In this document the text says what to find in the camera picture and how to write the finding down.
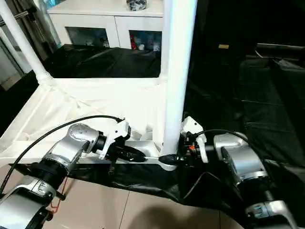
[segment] black plastic sheet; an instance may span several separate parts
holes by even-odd
[[[158,77],[160,54],[125,49],[101,49],[65,45],[45,62],[55,78]],[[305,70],[288,62],[277,65],[271,60],[242,62],[203,62],[190,73],[184,112],[205,129],[224,128],[245,133],[258,150],[299,226],[305,227],[305,154],[302,125],[305,105]],[[281,87],[288,80],[293,94]],[[0,133],[37,88],[33,73],[0,95],[6,109]],[[208,134],[208,143],[213,135]],[[178,167],[164,171],[158,165],[122,165],[108,175],[109,165],[78,165],[71,177],[110,187],[170,198],[182,204],[222,210],[245,228],[244,205],[232,185],[230,173],[221,163],[198,165],[195,169]],[[183,198],[201,176],[191,195]]]

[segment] black cable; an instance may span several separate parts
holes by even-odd
[[[245,136],[243,136],[243,135],[241,135],[239,133],[236,133],[234,131],[225,130],[225,129],[203,130],[203,131],[200,131],[200,132],[194,134],[193,137],[197,138],[199,135],[203,135],[203,134],[208,133],[208,132],[221,132],[221,133],[226,133],[226,134],[232,134],[232,135],[235,135],[236,137],[239,137],[240,139],[244,140],[246,143],[249,144],[249,141],[248,141],[248,139]]]
[[[32,144],[30,144],[19,156],[18,158],[15,160],[15,162],[11,165],[8,173],[6,174],[3,182],[2,182],[2,185],[0,187],[0,195],[3,193],[3,190],[10,178],[10,176],[12,175],[16,165],[20,162],[20,160],[22,159],[22,157],[31,149],[33,148],[33,146],[35,146],[37,143],[39,143],[42,139],[44,139],[45,137],[49,136],[50,134],[54,133],[55,131],[63,128],[63,127],[66,127],[68,125],[71,125],[73,123],[76,123],[76,122],[79,122],[79,121],[82,121],[82,120],[86,120],[86,119],[92,119],[92,118],[110,118],[110,119],[114,119],[115,121],[117,122],[120,122],[122,121],[122,119],[120,118],[117,118],[117,117],[114,117],[114,116],[109,116],[109,115],[92,115],[92,116],[88,116],[88,117],[83,117],[83,118],[78,118],[78,119],[75,119],[73,121],[70,121],[70,122],[67,122],[67,123],[64,123],[52,130],[50,130],[49,132],[45,133],[43,136],[41,136],[40,138],[38,138],[37,140],[35,140]]]

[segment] white fabric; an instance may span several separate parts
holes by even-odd
[[[68,121],[90,115],[126,118],[132,128],[132,140],[147,132],[156,142],[163,138],[164,87],[156,79],[54,79],[53,86],[40,85],[0,138],[0,164],[12,162],[28,145],[44,133]],[[107,134],[116,122],[94,118],[81,121]],[[26,156],[39,160],[66,135],[63,128],[35,146]]]

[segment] red wire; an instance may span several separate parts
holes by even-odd
[[[64,191],[65,191],[66,184],[67,184],[67,180],[68,180],[68,178],[66,177],[66,178],[65,178],[65,181],[64,181],[64,183],[63,183],[62,191],[61,191],[61,194],[62,194],[62,195],[63,195],[63,193],[64,193]],[[61,199],[58,200],[57,206],[55,206],[55,207],[53,206],[53,204],[52,204],[52,202],[51,202],[51,208],[55,209],[55,210],[53,211],[53,214],[57,213],[60,204],[61,204]]]

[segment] wall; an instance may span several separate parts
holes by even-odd
[[[0,47],[0,84],[15,75],[19,75],[17,70]]]

